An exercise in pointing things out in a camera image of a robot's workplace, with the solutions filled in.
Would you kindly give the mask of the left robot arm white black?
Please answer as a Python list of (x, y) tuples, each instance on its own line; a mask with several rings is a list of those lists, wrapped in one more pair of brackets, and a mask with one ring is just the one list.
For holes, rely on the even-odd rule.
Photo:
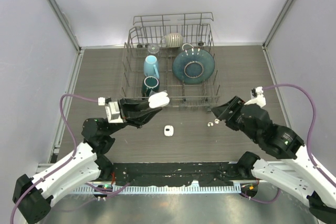
[(99, 97), (92, 102), (105, 108), (106, 118), (86, 119), (83, 141), (74, 142), (72, 152), (32, 177), (23, 174), (17, 179), (11, 223), (17, 211), (27, 223), (38, 223), (78, 186), (96, 179), (107, 181), (113, 171), (113, 164), (105, 156), (115, 142), (111, 135), (126, 126), (141, 128), (169, 104), (170, 98), (166, 92), (159, 92), (139, 100)]

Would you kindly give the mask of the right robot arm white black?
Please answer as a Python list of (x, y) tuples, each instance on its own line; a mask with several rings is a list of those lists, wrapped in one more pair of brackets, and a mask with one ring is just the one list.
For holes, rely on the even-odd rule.
[(233, 97), (211, 111), (228, 128), (243, 132), (265, 153), (291, 166), (298, 177), (273, 167), (250, 152), (239, 160), (239, 177), (250, 179), (254, 176), (265, 180), (299, 199), (320, 221), (335, 223), (335, 177), (319, 162), (313, 161), (308, 154), (308, 146), (297, 133), (273, 123), (263, 108), (265, 104), (264, 98), (244, 102), (239, 97)]

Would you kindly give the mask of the white earbud charging case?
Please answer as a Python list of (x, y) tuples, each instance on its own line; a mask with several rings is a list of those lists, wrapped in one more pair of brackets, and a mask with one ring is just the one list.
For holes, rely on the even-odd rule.
[(172, 125), (166, 125), (164, 127), (164, 135), (166, 137), (172, 137), (174, 135), (174, 127)]

